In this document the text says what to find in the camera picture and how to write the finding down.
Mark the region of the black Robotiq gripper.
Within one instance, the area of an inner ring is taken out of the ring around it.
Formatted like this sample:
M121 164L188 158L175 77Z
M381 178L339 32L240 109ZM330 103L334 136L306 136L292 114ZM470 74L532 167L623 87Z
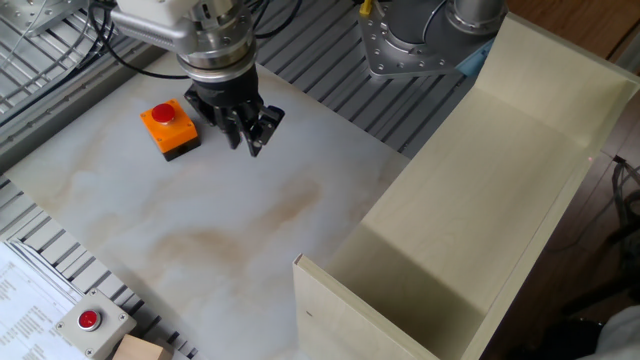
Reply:
M184 93L185 100L204 122L217 127L225 135L232 149L238 147L241 136L234 118L229 117L230 112L225 107L259 103L248 104L242 120L242 133L252 157L258 156L285 116L282 109L261 104L256 66L228 81L207 83L194 80L193 84Z

